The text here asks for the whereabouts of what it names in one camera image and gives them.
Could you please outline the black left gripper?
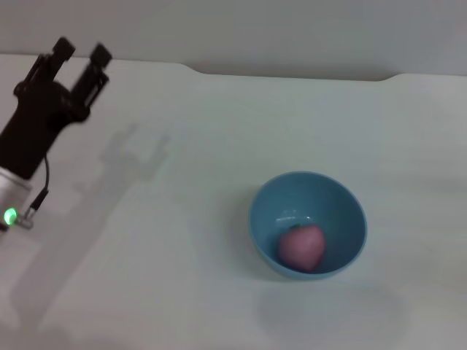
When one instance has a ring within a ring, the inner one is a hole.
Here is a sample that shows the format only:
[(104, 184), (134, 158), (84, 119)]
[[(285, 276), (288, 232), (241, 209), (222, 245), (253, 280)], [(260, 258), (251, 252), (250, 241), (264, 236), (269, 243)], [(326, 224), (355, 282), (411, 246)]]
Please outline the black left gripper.
[(21, 179), (34, 175), (66, 126), (87, 120), (90, 107), (109, 81), (104, 71), (112, 55), (98, 43), (71, 92), (50, 82), (74, 51), (75, 46), (65, 36), (60, 37), (52, 52), (39, 55), (17, 85), (26, 89), (15, 93), (17, 109), (1, 132), (1, 167)]

